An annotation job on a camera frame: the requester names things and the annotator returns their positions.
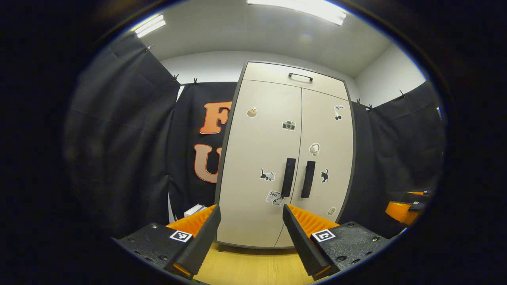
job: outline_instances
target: cabinet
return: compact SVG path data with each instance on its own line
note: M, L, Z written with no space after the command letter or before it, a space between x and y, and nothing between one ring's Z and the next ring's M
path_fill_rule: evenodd
M217 241L293 246L282 220L286 203L335 221L352 170L350 110L340 80L292 66L245 64L219 168Z

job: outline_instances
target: black door handle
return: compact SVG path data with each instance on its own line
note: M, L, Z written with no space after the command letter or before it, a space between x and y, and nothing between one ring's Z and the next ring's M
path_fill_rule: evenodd
M303 182L303 190L301 190L301 198L309 198L312 190L313 173L315 172L315 161L306 162L305 181Z
M309 76L306 76L306 75L301 75L301 74L297 74L297 73L289 73L288 74L289 77L292 77L293 75L303 76L303 77L306 77L306 78L310 79L310 81L313 81L313 78L311 78Z
M294 177L295 168L296 168L296 159L287 158L287 164L285 165L285 175L283 176L281 197L288 197L291 195L292 178Z

